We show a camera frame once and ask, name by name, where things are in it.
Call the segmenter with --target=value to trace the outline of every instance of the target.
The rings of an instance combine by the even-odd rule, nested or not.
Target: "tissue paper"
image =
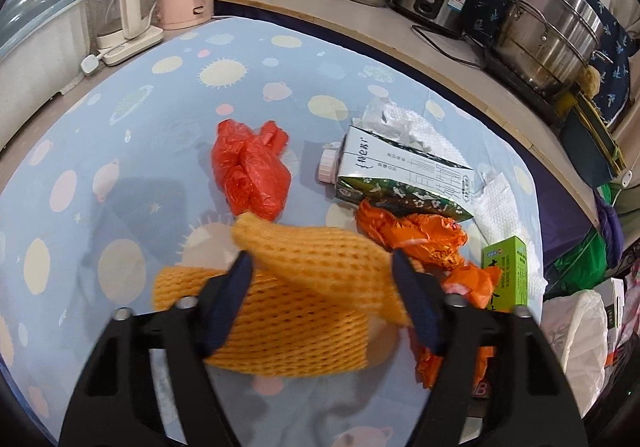
[[[500,173],[486,180],[484,189],[474,198],[476,225],[489,244],[517,236],[527,246],[529,308],[537,321],[540,321],[542,297],[546,288],[542,263],[529,233],[520,221],[515,196],[504,174]]]
[[[389,99],[377,98],[371,101],[362,117],[353,119],[353,125],[459,166],[470,167],[460,151],[424,117],[400,108]]]

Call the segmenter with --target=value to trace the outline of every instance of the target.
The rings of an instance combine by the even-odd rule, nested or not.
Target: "light blue bedsheet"
[[[283,161],[293,180],[281,223],[354,228],[316,168],[324,144],[340,140],[351,117],[386,95],[424,114],[476,171],[505,174],[542,257],[530,173],[481,122],[322,40],[239,18],[197,27],[73,106],[0,196],[0,353],[55,436],[114,309],[151,310],[152,282],[164,265],[222,268],[233,259],[232,217],[209,162],[217,124],[233,117],[258,128],[273,119],[289,134]],[[482,186],[478,173],[475,184]],[[472,220],[464,227],[463,255],[478,263],[478,228]],[[415,382],[406,332],[399,335],[388,360],[357,373],[280,380],[212,369],[212,379],[245,447],[402,447],[427,392]],[[180,438],[166,380],[158,378],[168,431]]]

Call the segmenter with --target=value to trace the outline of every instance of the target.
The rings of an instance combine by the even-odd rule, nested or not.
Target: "power cord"
[[[426,30],[426,28],[424,28],[423,26],[420,26],[419,24],[414,24],[412,25],[411,29],[418,34],[418,36],[420,36],[421,38],[423,38],[426,42],[428,42],[431,46],[433,46],[438,52],[442,53],[442,55],[444,55],[445,57],[448,57],[449,59],[455,61],[455,62],[459,62],[460,64],[466,64],[467,66],[472,66],[473,68],[478,68],[479,70],[481,70],[483,68],[482,65],[475,63],[475,62],[471,62],[471,61],[465,61],[464,59],[455,57],[453,55],[451,55],[450,53],[445,52],[443,49],[441,49],[434,41],[433,39],[431,39],[431,37],[427,36],[423,31]],[[473,39],[472,37],[466,36],[465,39],[468,39],[469,41],[471,41],[472,43],[475,43],[476,45],[480,46],[481,48],[483,48],[483,46],[478,43],[475,39]]]

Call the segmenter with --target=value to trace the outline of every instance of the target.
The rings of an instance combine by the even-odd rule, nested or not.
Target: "white carton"
[[[607,361],[605,366],[613,364],[620,331],[622,330],[622,312],[625,308],[625,282],[613,277],[600,283],[594,290],[602,297],[607,313]]]

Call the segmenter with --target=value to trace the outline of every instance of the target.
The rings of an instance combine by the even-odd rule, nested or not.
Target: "purple cloth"
[[[596,199],[598,220],[600,220],[600,235],[604,239],[607,252],[607,267],[616,268],[624,251],[625,236],[622,233],[622,226],[616,210],[604,201],[598,191],[594,190],[593,195]]]

